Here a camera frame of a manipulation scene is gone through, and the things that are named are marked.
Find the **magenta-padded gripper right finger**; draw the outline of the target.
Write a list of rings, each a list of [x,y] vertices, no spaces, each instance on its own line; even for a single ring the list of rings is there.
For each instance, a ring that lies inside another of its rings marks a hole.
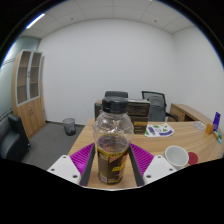
[[[138,186],[150,184],[176,172],[176,169],[162,155],[153,156],[137,145],[129,146],[129,156]]]

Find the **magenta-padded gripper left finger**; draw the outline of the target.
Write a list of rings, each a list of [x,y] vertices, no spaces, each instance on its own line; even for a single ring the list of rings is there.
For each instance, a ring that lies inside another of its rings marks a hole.
[[[87,186],[95,156],[95,144],[91,143],[71,156],[62,155],[48,172],[81,186]]]

